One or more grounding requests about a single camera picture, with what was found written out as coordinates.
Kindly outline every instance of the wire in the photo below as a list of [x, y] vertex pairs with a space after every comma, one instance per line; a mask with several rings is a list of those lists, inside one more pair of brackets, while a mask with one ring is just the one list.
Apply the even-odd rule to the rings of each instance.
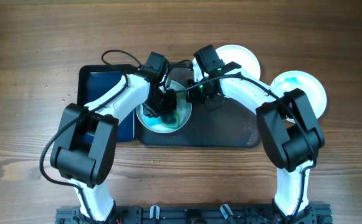
[[[101, 56], [101, 60], [106, 64], [106, 65], [110, 65], [112, 66], [112, 64], [108, 63], [105, 59], [104, 59], [104, 56], [107, 54], [107, 53], [110, 53], [110, 52], [121, 52], [121, 53], [124, 53], [124, 54], [127, 54], [129, 55], [131, 58], [133, 58], [137, 63], [140, 63], [140, 61], [138, 59], [136, 59], [134, 56], [132, 56], [130, 53], [128, 52], [124, 52], [122, 50], [108, 50], [106, 52], [104, 52]], [[50, 148], [50, 146], [53, 144], [54, 141], [56, 141], [56, 139], [61, 135], [63, 134], [64, 131], [66, 131], [69, 127], [71, 127], [72, 125], [74, 125], [75, 123], [93, 115], [96, 111], [102, 109], [103, 107], [105, 107], [109, 102], [111, 102], [112, 100], [114, 100], [116, 97], [118, 97], [120, 94], [122, 94], [125, 89], [128, 87], [128, 77], [126, 75], [123, 74], [123, 76], [125, 77], [125, 85], [123, 86], [123, 88], [118, 92], [116, 93], [115, 95], [113, 95], [112, 97], [110, 97], [107, 101], [103, 102], [102, 104], [100, 104], [98, 107], [96, 107], [95, 109], [89, 111], [88, 113], [85, 113], [75, 119], [73, 119], [72, 121], [70, 121], [68, 124], [66, 124], [63, 128], [60, 128], [56, 134], [52, 137], [52, 139], [49, 140], [49, 142], [46, 144], [44, 150], [42, 151], [42, 154], [41, 154], [41, 157], [39, 159], [39, 170], [42, 174], [42, 176], [45, 177], [45, 179], [47, 179], [49, 182], [52, 182], [53, 184], [57, 184], [57, 185], [63, 185], [63, 186], [69, 186], [69, 187], [74, 187], [76, 188], [78, 191], [79, 191], [79, 194], [81, 195], [81, 199], [82, 199], [82, 203], [84, 204], [85, 206], [85, 209], [88, 213], [88, 216], [90, 217], [90, 219], [92, 220], [93, 223], [98, 223], [95, 218], [93, 217], [91, 211], [90, 211], [90, 207], [88, 205], [88, 202], [87, 202], [87, 199], [85, 198], [85, 194], [83, 192], [83, 188], [81, 186], [78, 186], [78, 185], [75, 185], [75, 184], [71, 184], [71, 183], [68, 183], [68, 182], [62, 182], [62, 181], [58, 181], [58, 180], [54, 180], [52, 179], [51, 177], [49, 177], [47, 175], [47, 173], [45, 172], [45, 169], [44, 169], [44, 160], [45, 160], [45, 156], [47, 154], [47, 151], [48, 149]]]
[[195, 84], [191, 87], [188, 87], [188, 88], [185, 88], [183, 90], [178, 90], [178, 91], [175, 91], [175, 94], [177, 93], [182, 93], [182, 92], [185, 92], [185, 91], [189, 91], [189, 90], [192, 90], [193, 88], [197, 88], [199, 87], [200, 85], [202, 84], [205, 84], [207, 82], [211, 82], [211, 81], [214, 81], [214, 80], [219, 80], [219, 79], [222, 79], [222, 78], [240, 78], [242, 80], [245, 80], [245, 81], [248, 81], [248, 82], [251, 82], [253, 84], [255, 84], [257, 87], [259, 87], [260, 89], [264, 90], [266, 93], [268, 93], [268, 95], [272, 96], [273, 98], [275, 98], [280, 104], [281, 106], [286, 110], [288, 116], [290, 116], [294, 121], [295, 121], [295, 124], [297, 125], [297, 127], [299, 128], [300, 132], [301, 132], [301, 135], [303, 136], [307, 146], [308, 146], [308, 149], [310, 151], [310, 155], [311, 155], [311, 158], [312, 158], [312, 165], [310, 166], [307, 166], [305, 167], [302, 171], [301, 171], [301, 175], [302, 175], [302, 183], [301, 183], [301, 189], [300, 189], [300, 196], [298, 198], [298, 202], [297, 202], [297, 205], [295, 207], [295, 210], [293, 211], [293, 214], [292, 216], [290, 217], [290, 221], [292, 222], [294, 220], [294, 218], [297, 216], [297, 213], [301, 207], [301, 204], [302, 204], [302, 198], [304, 196], [304, 186], [305, 186], [305, 173], [307, 170], [309, 169], [312, 169], [312, 168], [315, 168], [315, 166], [317, 165], [317, 158], [315, 157], [315, 153], [312, 149], [312, 146], [310, 144], [310, 141], [308, 139], [308, 136], [307, 134], [305, 134], [305, 131], [302, 127], [302, 125], [300, 124], [300, 122], [297, 120], [297, 118], [295, 117], [293, 111], [282, 101], [280, 100], [280, 98], [275, 95], [271, 90], [267, 89], [266, 87], [262, 86], [260, 83], [257, 83], [256, 81], [254, 81], [253, 79], [250, 79], [250, 78], [246, 78], [242, 75], [237, 75], [237, 74], [234, 74], [234, 75], [224, 75], [224, 76], [221, 76], [221, 77], [216, 77], [216, 78], [211, 78], [209, 80], [206, 80], [206, 81], [203, 81], [203, 82], [199, 82], [198, 84]]
[[175, 63], [175, 64], [172, 66], [172, 68], [168, 67], [168, 72], [167, 72], [166, 76], [164, 77], [164, 81], [161, 83], [161, 84], [163, 85], [163, 88], [164, 88], [164, 91], [165, 91], [165, 92], [168, 92], [168, 91], [167, 91], [166, 82], [167, 82], [167, 79], [168, 79], [168, 77], [169, 77], [170, 71], [172, 71], [172, 69], [174, 69], [174, 68], [178, 68], [178, 66], [182, 65], [182, 64], [185, 63], [185, 62], [189, 62], [189, 63], [192, 65], [192, 67], [193, 67], [193, 62], [192, 62], [191, 60], [189, 60], [189, 59], [182, 60], [182, 61], [180, 61], [180, 62]]
[[126, 55], [130, 56], [133, 60], [135, 60], [139, 65], [142, 65], [142, 63], [141, 63], [135, 56], [133, 56], [132, 54], [130, 54], [130, 53], [126, 52], [126, 51], [123, 51], [123, 50], [107, 50], [107, 51], [105, 51], [105, 52], [102, 54], [102, 56], [100, 56], [100, 59], [101, 59], [102, 62], [105, 63], [106, 65], [112, 65], [112, 64], [108, 63], [108, 62], [104, 59], [105, 55], [106, 55], [106, 54], [109, 54], [110, 52], [120, 52], [120, 53], [126, 54]]

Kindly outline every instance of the black base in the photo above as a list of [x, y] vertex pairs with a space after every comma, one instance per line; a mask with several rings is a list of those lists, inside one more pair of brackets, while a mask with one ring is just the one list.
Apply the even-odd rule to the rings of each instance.
[[[298, 224], [332, 224], [330, 205], [310, 204], [307, 216], [295, 221]], [[273, 224], [283, 223], [276, 220], [272, 205], [248, 205], [230, 207], [232, 218], [224, 218], [219, 207], [176, 207], [160, 208], [160, 219], [150, 218], [150, 208], [140, 206], [119, 206], [105, 223], [120, 224]], [[80, 207], [58, 209], [55, 224], [92, 223], [80, 214]]]

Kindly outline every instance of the wooden floor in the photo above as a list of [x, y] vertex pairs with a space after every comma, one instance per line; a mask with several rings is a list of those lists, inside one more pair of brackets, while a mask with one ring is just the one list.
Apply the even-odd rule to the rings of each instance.
[[[326, 145], [308, 197], [330, 203], [335, 223], [362, 223], [361, 1], [2, 2], [0, 223], [52, 223], [56, 208], [79, 204], [73, 189], [42, 178], [38, 160], [63, 109], [76, 100], [80, 67], [101, 64], [108, 49], [129, 51], [142, 62], [151, 51], [178, 61], [207, 44], [247, 47], [260, 60], [266, 83], [287, 70], [322, 82]], [[121, 54], [108, 59], [132, 62]], [[262, 146], [119, 144], [108, 179], [118, 205], [270, 203], [276, 191], [275, 167]]]

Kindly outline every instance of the green object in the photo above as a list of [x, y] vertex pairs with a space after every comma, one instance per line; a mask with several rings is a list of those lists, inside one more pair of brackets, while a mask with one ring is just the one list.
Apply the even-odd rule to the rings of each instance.
[[179, 115], [176, 110], [173, 113], [161, 115], [158, 121], [167, 128], [177, 129], [179, 128]]

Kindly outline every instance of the wood surface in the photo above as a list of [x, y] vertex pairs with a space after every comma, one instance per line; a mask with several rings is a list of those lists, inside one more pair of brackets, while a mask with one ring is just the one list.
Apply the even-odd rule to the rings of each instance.
[[[287, 70], [321, 81], [326, 145], [308, 198], [330, 203], [335, 223], [362, 223], [362, 1], [1, 5], [0, 223], [52, 223], [56, 208], [79, 204], [73, 189], [42, 178], [38, 161], [76, 100], [83, 65], [101, 64], [108, 49], [178, 61], [207, 44], [247, 47], [266, 83]], [[118, 144], [108, 182], [118, 205], [270, 203], [276, 171], [262, 146], [155, 149], [135, 141]]]

